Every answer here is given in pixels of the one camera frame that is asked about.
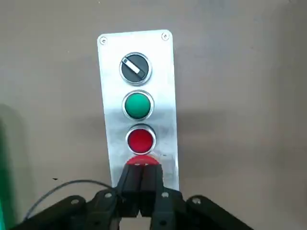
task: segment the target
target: red button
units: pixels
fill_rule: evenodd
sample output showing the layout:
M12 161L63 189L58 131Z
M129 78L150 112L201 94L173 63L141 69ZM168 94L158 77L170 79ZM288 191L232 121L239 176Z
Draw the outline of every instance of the red button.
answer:
M128 136L128 145L136 154L145 154L153 146L153 136L145 129L136 129Z
M157 164L159 164L159 162L155 158L153 158L151 156L140 155L140 156L132 157L129 161L127 161L126 164L139 164L139 165L150 164L150 165L157 165Z

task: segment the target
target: green button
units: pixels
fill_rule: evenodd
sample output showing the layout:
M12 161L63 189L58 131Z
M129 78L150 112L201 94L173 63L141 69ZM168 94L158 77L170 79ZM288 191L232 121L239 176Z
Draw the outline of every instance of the green button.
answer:
M125 102L127 114L133 119L142 119L150 112L151 104L148 97L136 92L128 96Z

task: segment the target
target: control panel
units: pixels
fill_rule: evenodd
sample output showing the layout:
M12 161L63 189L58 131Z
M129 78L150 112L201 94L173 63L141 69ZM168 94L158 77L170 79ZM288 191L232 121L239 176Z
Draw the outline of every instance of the control panel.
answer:
M127 161L151 157L179 189L173 37L168 30L97 40L112 185Z

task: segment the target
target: push button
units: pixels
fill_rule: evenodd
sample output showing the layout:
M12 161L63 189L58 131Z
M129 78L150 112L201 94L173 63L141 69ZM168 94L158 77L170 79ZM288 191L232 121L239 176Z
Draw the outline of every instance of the push button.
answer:
M132 119L142 120L150 116L154 109L151 95L145 91L132 91L123 101L124 113Z
M145 155L154 149L156 137L148 125L133 126L126 136L129 149L136 155Z
M121 60L119 71L126 82L132 85L142 85L149 80L152 67L145 55L130 53Z

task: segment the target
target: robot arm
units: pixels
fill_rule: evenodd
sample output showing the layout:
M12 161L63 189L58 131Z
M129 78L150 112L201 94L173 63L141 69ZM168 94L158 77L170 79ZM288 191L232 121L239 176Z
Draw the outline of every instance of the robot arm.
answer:
M126 164L116 188L99 191L86 202L69 196L12 230L119 230L121 218L151 217L151 230L252 230L201 195L184 201L165 188L158 165Z

